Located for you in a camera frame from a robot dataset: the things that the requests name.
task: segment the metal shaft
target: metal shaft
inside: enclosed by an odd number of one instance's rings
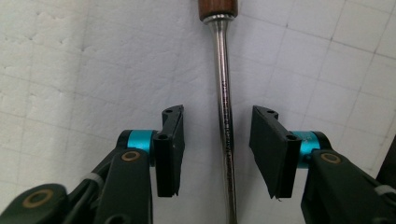
[[[223,152],[223,176],[227,223],[236,224],[236,198],[233,170],[233,112],[227,58],[227,26],[229,15],[216,15],[204,20],[209,25],[215,44],[216,80],[219,104],[220,139]]]

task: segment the white background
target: white background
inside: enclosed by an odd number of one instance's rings
[[[396,131],[395,0],[239,5],[229,27],[239,222],[304,223],[306,171],[292,199],[269,199],[248,148],[251,108],[276,110],[289,130],[323,131],[376,176]],[[36,185],[73,189],[121,131],[160,130],[161,111],[184,105],[181,189],[154,197],[155,221],[225,222],[213,43],[197,8],[0,1],[0,210]]]

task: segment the wooden screwdriver handle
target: wooden screwdriver handle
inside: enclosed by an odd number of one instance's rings
[[[238,15],[238,0],[198,0],[198,6],[201,21],[218,14]]]

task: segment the brass ring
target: brass ring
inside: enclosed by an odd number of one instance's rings
[[[136,151],[129,151],[122,154],[121,158],[123,161],[135,161],[139,159],[140,153]]]
[[[45,194],[45,197],[43,199],[41,199],[40,201],[32,202],[33,198],[39,194]],[[41,189],[41,190],[38,190],[38,191],[32,193],[27,198],[25,198],[25,200],[23,200],[22,205],[25,208],[36,208],[36,207],[46,203],[47,201],[49,201],[50,198],[52,198],[52,195],[53,195],[52,189]]]
[[[334,164],[338,164],[338,163],[341,162],[341,159],[338,156],[336,156],[336,155],[334,155],[332,153],[322,153],[320,155],[320,157],[324,161],[327,161],[327,162],[330,162],[330,163],[334,163]]]

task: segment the screwdriver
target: screwdriver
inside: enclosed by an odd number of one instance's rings
[[[215,44],[219,105],[219,128],[223,159],[223,182],[228,224],[237,224],[233,168],[233,111],[227,58],[227,26],[238,15],[237,0],[199,0],[200,20],[210,27]]]

